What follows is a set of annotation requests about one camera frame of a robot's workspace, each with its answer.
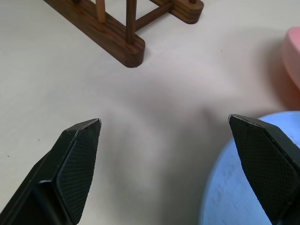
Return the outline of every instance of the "wooden base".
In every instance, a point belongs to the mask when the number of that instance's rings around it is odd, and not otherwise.
[[[143,62],[145,42],[135,35],[135,43],[125,39],[125,26],[106,13],[106,22],[100,23],[96,5],[90,0],[73,3],[72,0],[44,0],[63,17],[115,57],[124,66],[134,68]]]
[[[158,6],[162,6],[170,0],[150,0]],[[195,3],[190,3],[189,0],[172,0],[174,8],[170,12],[172,15],[181,19],[188,24],[197,23],[204,8],[204,3],[200,0],[195,0]]]

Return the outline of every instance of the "table surface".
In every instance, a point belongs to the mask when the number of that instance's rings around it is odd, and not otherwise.
[[[137,34],[125,68],[42,0],[0,1],[0,209],[61,131],[101,118],[81,225],[196,225],[230,113],[300,109],[281,60],[298,0],[204,0],[199,23],[172,15]],[[124,0],[107,11],[125,23]],[[156,6],[138,0],[137,17]]]
[[[300,147],[300,111],[279,112],[261,120],[278,126]],[[200,215],[199,225],[271,225],[243,172],[233,139],[210,174]]]

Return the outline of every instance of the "pink bowl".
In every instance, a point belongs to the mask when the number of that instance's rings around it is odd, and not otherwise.
[[[291,79],[300,89],[300,27],[289,29],[283,44],[283,61]]]

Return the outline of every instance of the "blue object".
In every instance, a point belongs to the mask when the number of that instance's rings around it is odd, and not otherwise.
[[[260,118],[278,126],[300,148],[300,112]],[[222,150],[207,183],[199,225],[271,225],[240,164],[232,139]]]

